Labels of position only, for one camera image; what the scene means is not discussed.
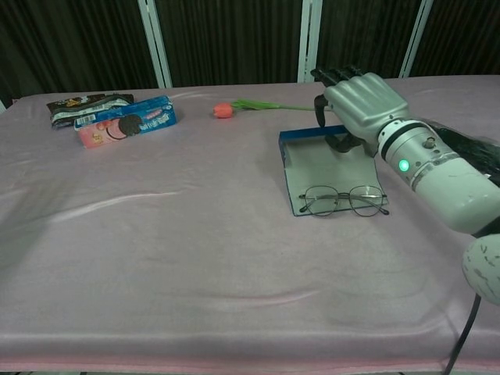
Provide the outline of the pink artificial tulip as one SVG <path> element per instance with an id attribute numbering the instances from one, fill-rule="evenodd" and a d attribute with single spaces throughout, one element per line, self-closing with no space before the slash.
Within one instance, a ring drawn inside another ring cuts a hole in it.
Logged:
<path id="1" fill-rule="evenodd" d="M 234 116 L 237 111 L 262 111 L 262 110 L 298 110 L 298 111 L 313 111 L 314 108 L 303 107 L 296 105 L 284 105 L 274 102 L 261 102 L 249 99 L 238 99 L 233 102 L 222 102 L 213 107 L 212 114 L 217 119 L 229 119 Z"/>

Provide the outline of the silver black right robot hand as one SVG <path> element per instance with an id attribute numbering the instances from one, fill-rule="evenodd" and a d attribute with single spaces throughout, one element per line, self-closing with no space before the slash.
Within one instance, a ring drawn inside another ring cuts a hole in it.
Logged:
<path id="1" fill-rule="evenodd" d="M 376 155 L 378 136 L 389 123 L 409 118 L 408 102 L 375 73 L 363 73 L 348 66 L 343 70 L 311 71 L 325 89 L 314 99 L 314 111 L 320 127 L 326 125 L 325 108 L 330 108 L 346 129 L 343 138 L 326 136 L 336 152 L 346 153 L 363 146 L 367 155 Z"/>

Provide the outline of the brown snack packet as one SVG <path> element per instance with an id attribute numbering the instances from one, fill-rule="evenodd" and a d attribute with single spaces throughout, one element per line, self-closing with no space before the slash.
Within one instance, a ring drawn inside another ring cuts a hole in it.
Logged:
<path id="1" fill-rule="evenodd" d="M 131 94 L 100 93 L 49 102 L 47 107 L 52 129 L 59 129 L 73 126 L 80 118 L 133 103 Z"/>

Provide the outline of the blue glasses case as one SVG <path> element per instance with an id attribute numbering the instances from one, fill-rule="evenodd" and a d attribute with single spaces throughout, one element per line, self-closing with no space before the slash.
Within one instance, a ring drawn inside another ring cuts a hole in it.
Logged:
<path id="1" fill-rule="evenodd" d="M 294 216 L 311 216 L 299 212 L 302 206 L 299 195 L 312 186 L 328 185 L 340 192 L 347 192 L 356 186 L 372 185 L 384 192 L 377 176 L 375 161 L 365 154 L 363 146 L 340 153 L 325 141 L 326 136 L 343 138 L 346 134 L 343 126 L 280 132 L 279 147 Z"/>

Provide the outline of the packaged black gloves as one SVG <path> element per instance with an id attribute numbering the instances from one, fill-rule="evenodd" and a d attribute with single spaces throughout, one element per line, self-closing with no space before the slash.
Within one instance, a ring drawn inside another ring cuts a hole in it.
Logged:
<path id="1" fill-rule="evenodd" d="M 437 122 L 430 122 L 430 126 L 448 147 L 500 186 L 500 144 L 462 134 Z"/>

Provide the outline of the blue pink cookie box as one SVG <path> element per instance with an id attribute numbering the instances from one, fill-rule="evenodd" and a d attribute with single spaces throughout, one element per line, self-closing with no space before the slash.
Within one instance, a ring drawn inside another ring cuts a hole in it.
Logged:
<path id="1" fill-rule="evenodd" d="M 150 98 L 77 119 L 74 129 L 85 148 L 96 148 L 177 123 L 167 96 Z"/>

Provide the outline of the pink tablecloth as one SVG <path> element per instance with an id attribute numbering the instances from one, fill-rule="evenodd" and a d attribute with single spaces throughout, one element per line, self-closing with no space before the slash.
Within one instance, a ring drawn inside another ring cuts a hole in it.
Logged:
<path id="1" fill-rule="evenodd" d="M 278 145 L 320 84 L 166 90 L 178 124 L 84 148 L 47 103 L 0 114 L 0 371 L 438 370 L 473 304 L 470 243 L 383 163 L 389 215 L 291 214 Z"/>

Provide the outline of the dark pleated curtain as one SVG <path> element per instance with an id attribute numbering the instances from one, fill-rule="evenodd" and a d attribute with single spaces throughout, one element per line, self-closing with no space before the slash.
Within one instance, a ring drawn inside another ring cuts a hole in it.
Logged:
<path id="1" fill-rule="evenodd" d="M 0 102 L 156 88 L 140 14 L 156 7 L 173 86 L 298 80 L 307 0 L 0 0 Z M 500 0 L 317 0 L 316 63 L 397 77 L 500 74 Z"/>

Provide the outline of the thin metal-frame eyeglasses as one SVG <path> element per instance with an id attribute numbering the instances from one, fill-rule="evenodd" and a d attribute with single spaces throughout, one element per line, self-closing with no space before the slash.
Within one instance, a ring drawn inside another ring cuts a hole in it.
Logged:
<path id="1" fill-rule="evenodd" d="M 388 197 L 379 187 L 372 185 L 356 186 L 347 192 L 340 192 L 328 185 L 317 185 L 309 187 L 299 195 L 299 199 L 302 201 L 299 212 L 317 217 L 345 210 L 351 210 L 361 217 L 390 214 L 384 208 Z"/>

